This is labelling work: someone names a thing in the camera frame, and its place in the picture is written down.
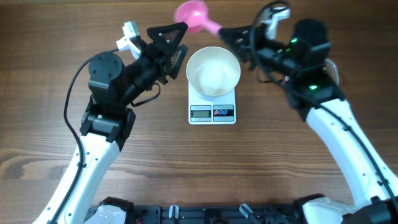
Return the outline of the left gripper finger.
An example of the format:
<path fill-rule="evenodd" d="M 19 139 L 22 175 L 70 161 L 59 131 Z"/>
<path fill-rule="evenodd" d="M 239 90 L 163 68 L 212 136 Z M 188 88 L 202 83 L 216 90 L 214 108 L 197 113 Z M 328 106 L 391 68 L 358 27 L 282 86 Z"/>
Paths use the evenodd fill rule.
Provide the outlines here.
<path fill-rule="evenodd" d="M 147 35 L 161 52 L 170 56 L 177 50 L 187 29 L 186 23 L 178 22 L 167 26 L 150 27 L 147 29 Z"/>
<path fill-rule="evenodd" d="M 177 48 L 176 52 L 171 56 L 171 71 L 169 72 L 169 77 L 175 80 L 179 74 L 182 63 L 188 52 L 188 47 L 186 45 L 181 45 Z"/>

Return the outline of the pink measuring scoop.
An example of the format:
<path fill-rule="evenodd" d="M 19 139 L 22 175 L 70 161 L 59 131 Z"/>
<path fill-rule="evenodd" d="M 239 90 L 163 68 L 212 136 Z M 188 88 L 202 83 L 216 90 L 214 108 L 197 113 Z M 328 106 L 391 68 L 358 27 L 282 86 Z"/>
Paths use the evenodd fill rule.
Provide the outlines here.
<path fill-rule="evenodd" d="M 174 21 L 186 23 L 190 34 L 206 30 L 217 38 L 220 37 L 219 31 L 223 27 L 210 19 L 205 1 L 187 1 L 181 4 L 174 12 Z"/>

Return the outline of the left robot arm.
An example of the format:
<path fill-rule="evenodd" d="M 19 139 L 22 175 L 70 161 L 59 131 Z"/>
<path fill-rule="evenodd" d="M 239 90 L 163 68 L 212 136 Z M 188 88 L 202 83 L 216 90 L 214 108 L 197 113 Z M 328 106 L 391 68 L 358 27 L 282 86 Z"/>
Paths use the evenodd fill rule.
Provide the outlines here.
<path fill-rule="evenodd" d="M 36 223 L 84 223 L 93 197 L 110 165 L 128 139 L 136 114 L 133 108 L 151 101 L 136 98 L 153 86 L 176 79 L 188 48 L 181 43 L 184 22 L 147 29 L 142 40 L 137 24 L 125 22 L 117 47 L 98 53 L 84 63 L 91 95 L 79 132 L 70 131 L 76 150 L 55 193 Z"/>

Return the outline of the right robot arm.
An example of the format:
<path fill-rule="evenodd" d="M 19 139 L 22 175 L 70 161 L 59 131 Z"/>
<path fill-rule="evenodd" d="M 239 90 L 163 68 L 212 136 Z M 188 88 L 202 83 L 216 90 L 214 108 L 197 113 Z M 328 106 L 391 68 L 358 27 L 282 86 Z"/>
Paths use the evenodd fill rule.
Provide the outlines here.
<path fill-rule="evenodd" d="M 270 39 L 269 24 L 221 28 L 220 38 L 244 62 L 284 76 L 278 85 L 289 105 L 318 135 L 342 171 L 354 204 L 334 202 L 322 194 L 294 202 L 297 223 L 396 223 L 397 176 L 366 137 L 345 94 L 326 71 L 330 51 L 325 25 L 302 19 L 288 44 Z"/>

